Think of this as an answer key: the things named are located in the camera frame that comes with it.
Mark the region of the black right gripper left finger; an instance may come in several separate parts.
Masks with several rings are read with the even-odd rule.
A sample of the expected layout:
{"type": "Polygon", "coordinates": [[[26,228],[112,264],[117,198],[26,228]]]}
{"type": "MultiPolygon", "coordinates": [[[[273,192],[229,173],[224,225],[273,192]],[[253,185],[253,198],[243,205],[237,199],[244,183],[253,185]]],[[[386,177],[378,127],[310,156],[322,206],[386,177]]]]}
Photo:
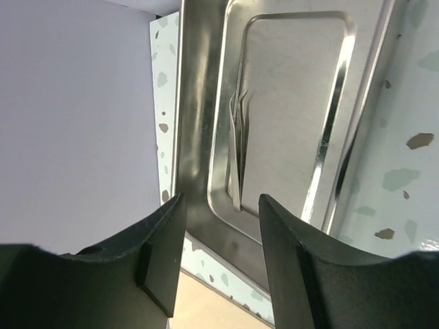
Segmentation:
{"type": "Polygon", "coordinates": [[[165,328],[187,208],[181,194],[77,254],[1,246],[2,328],[165,328]]]}

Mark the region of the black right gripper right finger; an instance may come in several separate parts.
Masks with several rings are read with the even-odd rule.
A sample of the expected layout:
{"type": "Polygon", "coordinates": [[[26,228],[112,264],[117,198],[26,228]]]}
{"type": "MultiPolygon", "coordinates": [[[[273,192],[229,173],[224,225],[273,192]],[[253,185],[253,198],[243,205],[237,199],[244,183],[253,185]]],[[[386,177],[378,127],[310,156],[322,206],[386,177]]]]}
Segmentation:
{"type": "Polygon", "coordinates": [[[385,258],[345,244],[259,198],[277,328],[437,328],[438,253],[385,258]]]}

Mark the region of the steel tweezers short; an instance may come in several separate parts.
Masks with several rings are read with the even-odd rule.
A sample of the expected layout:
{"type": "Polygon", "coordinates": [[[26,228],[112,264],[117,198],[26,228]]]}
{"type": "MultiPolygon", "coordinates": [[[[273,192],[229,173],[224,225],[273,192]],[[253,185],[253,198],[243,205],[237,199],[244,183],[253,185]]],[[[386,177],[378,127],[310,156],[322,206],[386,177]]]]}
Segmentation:
{"type": "Polygon", "coordinates": [[[247,94],[248,89],[244,89],[239,96],[233,93],[233,96],[230,98],[228,103],[228,192],[233,204],[233,209],[237,212],[241,210],[241,199],[244,189],[244,174],[250,125],[250,117],[248,114],[249,103],[246,103],[244,101],[247,94]]]}

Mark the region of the stainless steel tray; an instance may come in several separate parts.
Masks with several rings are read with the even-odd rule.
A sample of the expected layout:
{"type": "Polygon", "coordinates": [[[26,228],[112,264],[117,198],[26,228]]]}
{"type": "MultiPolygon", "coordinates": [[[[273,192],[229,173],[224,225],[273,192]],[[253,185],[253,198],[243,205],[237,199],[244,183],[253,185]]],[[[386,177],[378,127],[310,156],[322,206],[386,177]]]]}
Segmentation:
{"type": "Polygon", "coordinates": [[[171,187],[189,236],[268,292],[258,203],[330,234],[342,220],[406,1],[183,1],[171,187]],[[248,89],[241,210],[228,103],[248,89]]]}

